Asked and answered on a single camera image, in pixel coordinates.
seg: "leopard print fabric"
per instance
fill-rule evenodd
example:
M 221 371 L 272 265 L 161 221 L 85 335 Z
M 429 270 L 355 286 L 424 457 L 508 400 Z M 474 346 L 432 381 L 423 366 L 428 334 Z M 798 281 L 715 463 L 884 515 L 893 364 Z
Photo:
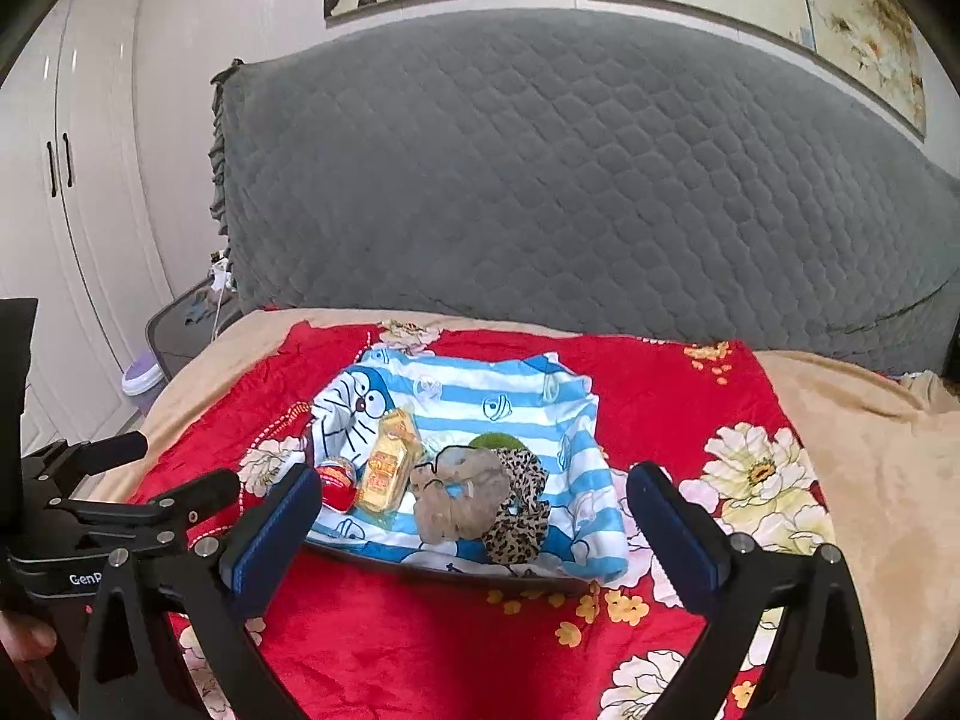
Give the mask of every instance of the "leopard print fabric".
M 510 479 L 511 496 L 500 504 L 493 526 L 481 541 L 498 565 L 531 562 L 546 538 L 550 514 L 550 504 L 539 499 L 546 486 L 546 471 L 529 449 L 498 449 L 496 454 Z

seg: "red blanket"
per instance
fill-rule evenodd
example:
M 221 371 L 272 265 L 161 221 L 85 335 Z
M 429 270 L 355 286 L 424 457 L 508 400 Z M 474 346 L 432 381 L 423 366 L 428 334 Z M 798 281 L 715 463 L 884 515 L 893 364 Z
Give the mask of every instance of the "red blanket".
M 299 435 L 309 415 L 298 404 L 309 403 L 377 333 L 374 326 L 293 327 L 277 354 L 258 362 L 163 454 L 134 501 L 211 469 L 236 469 L 265 439 Z M 697 480 L 682 485 L 688 497 L 738 530 L 752 530 L 768 548 L 809 551 L 817 533 L 829 535 L 805 452 L 760 364 L 736 341 L 693 347 L 464 331 L 446 332 L 430 348 L 486 361 L 557 351 L 570 370 L 592 376 L 600 396 L 596 437 L 611 467 L 625 471 L 650 459 L 675 483 Z M 191 536 L 238 512 L 200 524 Z M 817 517 L 819 526 L 810 525 Z M 635 552 L 628 586 L 592 586 L 579 597 L 508 598 L 366 571 L 304 550 L 265 621 L 250 627 L 311 717 L 640 718 L 702 622 L 677 605 L 642 536 L 629 528 L 628 536 Z M 232 717 L 192 630 L 185 620 L 178 626 L 208 708 Z M 763 640 L 775 629 L 772 618 L 718 718 L 741 716 L 769 647 Z

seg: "beige bed sheet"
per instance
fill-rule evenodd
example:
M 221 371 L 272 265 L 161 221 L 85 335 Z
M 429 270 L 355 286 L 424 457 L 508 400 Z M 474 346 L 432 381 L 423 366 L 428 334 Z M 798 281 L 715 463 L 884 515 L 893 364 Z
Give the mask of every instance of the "beige bed sheet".
M 121 501 L 157 457 L 291 325 L 404 320 L 569 335 L 512 322 L 413 312 L 298 309 L 256 312 L 181 370 L 141 428 L 142 461 L 107 473 L 88 495 Z M 817 469 L 837 541 L 851 565 L 877 678 L 878 720 L 902 720 L 960 632 L 960 410 L 935 376 L 900 386 L 802 352 L 757 354 Z

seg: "gray headboard cover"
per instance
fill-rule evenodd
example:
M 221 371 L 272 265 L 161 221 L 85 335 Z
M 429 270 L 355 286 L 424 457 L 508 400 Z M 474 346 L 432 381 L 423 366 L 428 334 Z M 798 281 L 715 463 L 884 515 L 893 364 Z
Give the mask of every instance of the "gray headboard cover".
M 411 309 L 939 370 L 960 185 L 852 97 L 670 23 L 425 17 L 215 79 L 245 310 Z

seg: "human hand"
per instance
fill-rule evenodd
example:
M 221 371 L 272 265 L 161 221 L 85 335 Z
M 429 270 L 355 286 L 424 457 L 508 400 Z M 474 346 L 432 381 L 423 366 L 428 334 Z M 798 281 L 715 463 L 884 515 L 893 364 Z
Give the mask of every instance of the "human hand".
M 0 645 L 15 664 L 28 664 L 54 650 L 56 631 L 35 618 L 0 611 Z

